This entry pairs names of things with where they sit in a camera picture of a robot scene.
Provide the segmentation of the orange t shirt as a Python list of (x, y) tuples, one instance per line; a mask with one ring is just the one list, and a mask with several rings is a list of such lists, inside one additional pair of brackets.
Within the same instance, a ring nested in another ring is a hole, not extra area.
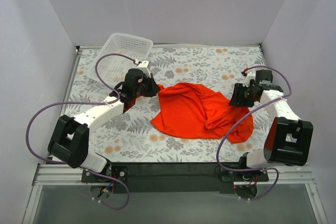
[(179, 138), (219, 139), (250, 110), (230, 106), (229, 100), (202, 84), (161, 86), (160, 112), (151, 120), (160, 132)]

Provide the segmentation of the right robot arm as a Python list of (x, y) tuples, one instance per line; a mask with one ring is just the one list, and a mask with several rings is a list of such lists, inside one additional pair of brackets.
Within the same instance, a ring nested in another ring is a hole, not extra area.
[(283, 89), (273, 83), (271, 70), (242, 72), (243, 83), (234, 85), (230, 106), (251, 108), (255, 102), (265, 105), (272, 120), (269, 133), (262, 149), (245, 153), (239, 159), (238, 176), (251, 180), (257, 168), (268, 168), (273, 164), (304, 166), (308, 160), (313, 134), (313, 125), (298, 117), (285, 100)]

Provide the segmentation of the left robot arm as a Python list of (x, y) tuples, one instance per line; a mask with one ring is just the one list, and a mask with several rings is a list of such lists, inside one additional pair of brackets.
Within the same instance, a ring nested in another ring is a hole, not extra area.
[(123, 82), (116, 85), (102, 105), (73, 117), (61, 116), (55, 126), (48, 152), (72, 168), (93, 171), (100, 182), (111, 178), (111, 162), (89, 149), (89, 137), (112, 118), (132, 108), (139, 97), (154, 97), (160, 91), (147, 67), (129, 69)]

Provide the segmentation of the floral patterned table mat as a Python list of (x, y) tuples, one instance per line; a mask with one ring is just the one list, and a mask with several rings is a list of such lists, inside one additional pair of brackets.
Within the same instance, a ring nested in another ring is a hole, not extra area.
[[(70, 104), (62, 114), (74, 116), (89, 109), (89, 103), (103, 100), (108, 89), (91, 80), (90, 67), (98, 49), (84, 49), (75, 68), (68, 94)], [(242, 82), (242, 70), (264, 65), (259, 47), (153, 47), (150, 71), (165, 87), (179, 82), (200, 83), (231, 98), (234, 84)], [(151, 120), (159, 113), (158, 99), (138, 98), (134, 107), (97, 129), (90, 148), (113, 162), (236, 162), (246, 152), (263, 148), (272, 121), (265, 109), (253, 114), (254, 131), (238, 144), (228, 140), (190, 139), (165, 135)]]

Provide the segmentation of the white plastic basket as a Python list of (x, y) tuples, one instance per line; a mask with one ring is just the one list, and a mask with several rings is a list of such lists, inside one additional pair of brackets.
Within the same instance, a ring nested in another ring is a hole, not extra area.
[(87, 77), (97, 82), (102, 79), (109, 86), (115, 86), (129, 69), (136, 67), (131, 60), (146, 60), (152, 47), (153, 41), (149, 39), (114, 33), (93, 58)]

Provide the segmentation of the aluminium table frame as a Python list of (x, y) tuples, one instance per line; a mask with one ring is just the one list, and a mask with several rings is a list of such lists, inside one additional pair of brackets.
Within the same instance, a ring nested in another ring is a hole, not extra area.
[(253, 181), (256, 201), (242, 182), (234, 182), (233, 194), (219, 192), (132, 193), (118, 185), (109, 204), (93, 197), (103, 182), (95, 175), (66, 165), (43, 164), (37, 168), (24, 223), (326, 223), (315, 179), (308, 166), (280, 166)]

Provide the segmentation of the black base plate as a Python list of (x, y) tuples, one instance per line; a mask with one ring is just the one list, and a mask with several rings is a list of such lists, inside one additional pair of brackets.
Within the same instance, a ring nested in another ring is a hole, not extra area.
[(110, 175), (132, 193), (219, 192), (233, 194), (234, 182), (248, 184), (252, 173), (226, 171), (217, 163), (112, 163)]

